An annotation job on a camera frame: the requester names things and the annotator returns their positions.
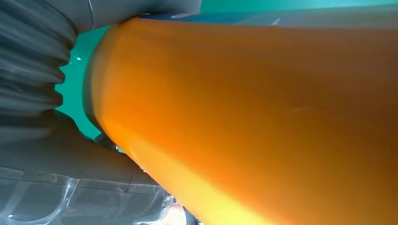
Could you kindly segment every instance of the clear plastic part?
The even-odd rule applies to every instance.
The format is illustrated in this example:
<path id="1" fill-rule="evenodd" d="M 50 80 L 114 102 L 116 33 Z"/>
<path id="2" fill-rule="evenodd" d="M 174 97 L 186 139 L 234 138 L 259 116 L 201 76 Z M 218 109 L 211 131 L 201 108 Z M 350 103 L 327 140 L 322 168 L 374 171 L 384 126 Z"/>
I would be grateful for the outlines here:
<path id="1" fill-rule="evenodd" d="M 150 225 L 173 205 L 161 186 L 78 180 L 0 167 L 0 225 Z"/>

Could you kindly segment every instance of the orange cylinder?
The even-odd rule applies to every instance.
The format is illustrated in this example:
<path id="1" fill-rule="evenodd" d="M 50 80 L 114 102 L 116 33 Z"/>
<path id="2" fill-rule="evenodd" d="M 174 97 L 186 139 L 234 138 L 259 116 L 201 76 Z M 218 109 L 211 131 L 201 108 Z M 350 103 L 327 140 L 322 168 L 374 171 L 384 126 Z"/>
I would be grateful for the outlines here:
<path id="1" fill-rule="evenodd" d="M 398 33 L 134 19 L 87 111 L 206 225 L 395 221 Z"/>

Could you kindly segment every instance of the teal background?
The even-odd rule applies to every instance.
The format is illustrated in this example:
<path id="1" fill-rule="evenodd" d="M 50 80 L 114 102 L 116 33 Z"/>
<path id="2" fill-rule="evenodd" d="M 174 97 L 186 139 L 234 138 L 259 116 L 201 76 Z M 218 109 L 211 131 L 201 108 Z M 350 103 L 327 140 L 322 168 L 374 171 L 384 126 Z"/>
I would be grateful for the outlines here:
<path id="1" fill-rule="evenodd" d="M 389 4 L 398 4 L 398 0 L 203 0 L 201 11 L 247 12 Z M 56 87 L 64 99 L 63 105 L 58 109 L 72 117 L 80 131 L 91 138 L 95 138 L 100 132 L 89 122 L 83 111 L 83 76 L 91 53 L 106 30 L 107 28 L 96 29 L 79 36 L 71 52 L 70 63 L 61 68 L 66 75 L 65 83 Z"/>

